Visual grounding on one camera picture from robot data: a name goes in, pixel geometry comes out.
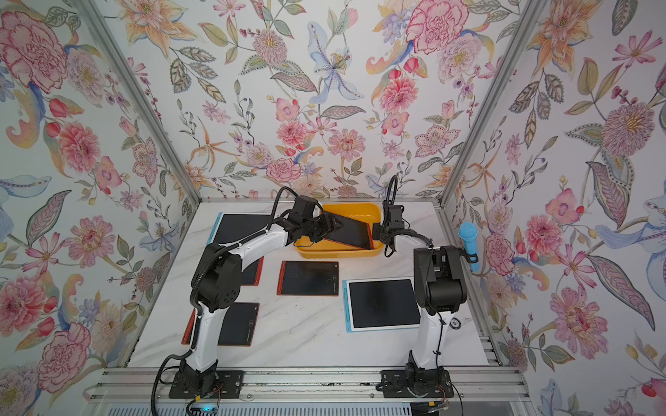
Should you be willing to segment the blue-edged writing tablet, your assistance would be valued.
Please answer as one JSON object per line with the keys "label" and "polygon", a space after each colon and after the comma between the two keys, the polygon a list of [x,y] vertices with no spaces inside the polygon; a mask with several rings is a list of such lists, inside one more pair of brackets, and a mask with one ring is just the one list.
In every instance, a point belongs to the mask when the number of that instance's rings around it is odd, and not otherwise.
{"label": "blue-edged writing tablet", "polygon": [[421,320],[408,278],[345,280],[343,298],[348,333],[416,329]]}
{"label": "blue-edged writing tablet", "polygon": [[235,243],[265,229],[271,216],[266,213],[220,213],[213,225],[208,244]]}

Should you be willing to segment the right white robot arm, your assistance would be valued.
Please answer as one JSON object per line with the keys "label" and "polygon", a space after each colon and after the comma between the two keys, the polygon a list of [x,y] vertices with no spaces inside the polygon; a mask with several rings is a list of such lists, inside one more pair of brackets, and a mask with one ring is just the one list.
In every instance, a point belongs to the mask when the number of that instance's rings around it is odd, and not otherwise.
{"label": "right white robot arm", "polygon": [[461,248],[437,246],[432,239],[407,226],[404,207],[383,202],[383,220],[373,225],[372,237],[385,245],[385,255],[397,252],[413,262],[413,287],[421,318],[416,346],[409,352],[405,377],[409,388],[440,386],[445,335],[455,314],[468,299]]}

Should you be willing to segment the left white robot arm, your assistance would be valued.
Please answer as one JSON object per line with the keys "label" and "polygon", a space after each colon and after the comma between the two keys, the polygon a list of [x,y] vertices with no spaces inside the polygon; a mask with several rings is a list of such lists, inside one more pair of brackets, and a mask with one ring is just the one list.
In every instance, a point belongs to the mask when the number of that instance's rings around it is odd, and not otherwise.
{"label": "left white robot arm", "polygon": [[227,310],[239,297],[242,272],[265,255],[302,237],[318,243],[343,228],[341,220],[307,196],[273,216],[262,229],[232,243],[210,243],[203,251],[191,283],[194,329],[179,375],[191,389],[209,393],[216,388],[218,339]]}

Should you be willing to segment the red writing tablet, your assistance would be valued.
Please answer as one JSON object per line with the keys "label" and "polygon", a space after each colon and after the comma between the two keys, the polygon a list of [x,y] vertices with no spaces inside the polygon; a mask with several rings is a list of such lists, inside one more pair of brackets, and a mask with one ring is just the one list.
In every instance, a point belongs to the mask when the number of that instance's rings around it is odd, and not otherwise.
{"label": "red writing tablet", "polygon": [[338,296],[338,262],[283,261],[278,296]]}
{"label": "red writing tablet", "polygon": [[218,345],[250,347],[258,322],[259,303],[234,303],[225,314]]}
{"label": "red writing tablet", "polygon": [[325,236],[325,239],[359,250],[373,250],[370,225],[353,218],[333,215],[336,229]]}
{"label": "red writing tablet", "polygon": [[260,258],[248,265],[241,273],[242,286],[258,286],[262,274],[264,258]]}

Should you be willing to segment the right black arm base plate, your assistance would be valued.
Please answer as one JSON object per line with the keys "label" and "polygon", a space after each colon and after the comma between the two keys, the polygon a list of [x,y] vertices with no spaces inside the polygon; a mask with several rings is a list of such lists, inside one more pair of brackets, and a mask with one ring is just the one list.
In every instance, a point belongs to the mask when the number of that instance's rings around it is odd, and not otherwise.
{"label": "right black arm base plate", "polygon": [[385,399],[435,399],[455,396],[449,372],[444,369],[417,370],[408,374],[406,369],[381,372],[376,390]]}

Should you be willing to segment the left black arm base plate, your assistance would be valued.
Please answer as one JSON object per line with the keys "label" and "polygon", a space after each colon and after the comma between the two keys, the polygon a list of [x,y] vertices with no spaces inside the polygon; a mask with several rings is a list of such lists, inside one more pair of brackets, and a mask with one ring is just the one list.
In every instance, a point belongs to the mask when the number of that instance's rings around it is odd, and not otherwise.
{"label": "left black arm base plate", "polygon": [[170,399],[238,399],[243,386],[245,372],[240,370],[216,370],[192,374],[179,371],[171,386]]}

